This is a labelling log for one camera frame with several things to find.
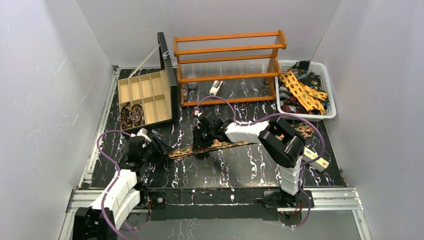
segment marble tabletop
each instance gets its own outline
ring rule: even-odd
[[[142,69],[137,75],[157,72],[160,69]],[[120,71],[119,79],[127,78],[132,69]],[[234,104],[237,119],[241,121],[257,120],[266,115],[276,113],[275,102],[250,102]],[[204,106],[215,112],[223,120],[232,118],[227,105]],[[192,117],[192,107],[180,106],[180,118],[176,122],[168,122],[161,126],[150,126],[148,135],[158,136],[164,143],[174,149],[188,147],[193,143],[192,127],[195,120]],[[323,156],[330,164],[326,170],[319,172],[312,167],[305,169],[306,187],[344,187],[333,148],[323,121],[314,123],[321,131],[325,140]],[[107,118],[105,131],[119,130],[118,90],[113,95],[112,104]],[[120,134],[109,134],[103,138],[101,148],[115,160],[125,156],[128,137]],[[321,150],[317,135],[306,138],[307,147],[315,152]],[[105,188],[115,173],[114,165],[102,155],[95,157],[95,168],[91,184],[84,188]],[[278,187],[281,175],[277,164],[271,159],[261,144],[251,144],[208,152],[204,155],[192,155],[170,160],[168,163],[145,167],[142,181],[149,188],[255,188]]]

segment gray wall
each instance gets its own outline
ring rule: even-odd
[[[0,4],[0,239],[58,239],[112,66],[76,1]]]
[[[310,60],[341,0],[77,0],[113,65],[135,67],[174,37],[283,30],[280,60]],[[158,66],[155,54],[145,66]]]
[[[424,2],[344,0],[314,61],[331,76],[327,121],[374,239],[421,239]]]

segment white plastic basket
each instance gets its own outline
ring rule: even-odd
[[[290,67],[292,67],[297,61],[294,60],[279,60],[278,63],[281,67],[281,71],[283,73],[287,72]],[[275,92],[277,95],[277,109],[280,113],[284,114],[293,114],[298,117],[302,117],[304,119],[307,119],[308,121],[318,122],[323,119],[332,119],[336,116],[336,105],[334,103],[333,98],[333,92],[330,86],[330,77],[327,72],[326,66],[319,62],[311,61],[309,65],[309,72],[314,72],[316,75],[321,76],[321,87],[322,89],[327,92],[328,94],[328,100],[330,102],[329,106],[325,110],[325,115],[315,115],[315,114],[300,114],[300,113],[291,113],[291,112],[284,112],[281,109],[280,106],[280,88],[279,88],[279,81],[278,78],[275,80]],[[294,120],[292,117],[284,116],[284,119]]]

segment metal frame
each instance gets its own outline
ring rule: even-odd
[[[90,183],[93,170],[96,165],[96,156],[98,150],[96,147],[96,139],[105,130],[106,120],[109,116],[109,110],[113,101],[114,92],[117,86],[117,80],[122,69],[131,69],[130,67],[117,68],[111,79],[109,91],[107,93],[106,101],[103,107],[103,112],[100,118],[100,122],[95,134],[95,141],[91,148],[90,158],[85,166],[84,173],[82,175],[80,186],[82,183]],[[315,207],[312,211],[352,211],[353,217],[356,222],[356,226],[359,235],[362,240],[371,240],[371,234],[368,229],[367,222],[364,216],[364,208],[359,198],[358,192],[355,187],[310,187],[305,188],[310,190],[312,193]],[[60,232],[59,240],[70,240],[72,236],[72,230],[74,226],[75,212],[79,207],[87,207],[91,204],[103,190],[92,189],[92,190],[74,190],[71,194],[68,208],[66,210],[65,219],[63,222],[62,230]],[[292,212],[294,208],[278,208],[279,212]],[[133,214],[147,213],[146,209],[133,209]]]

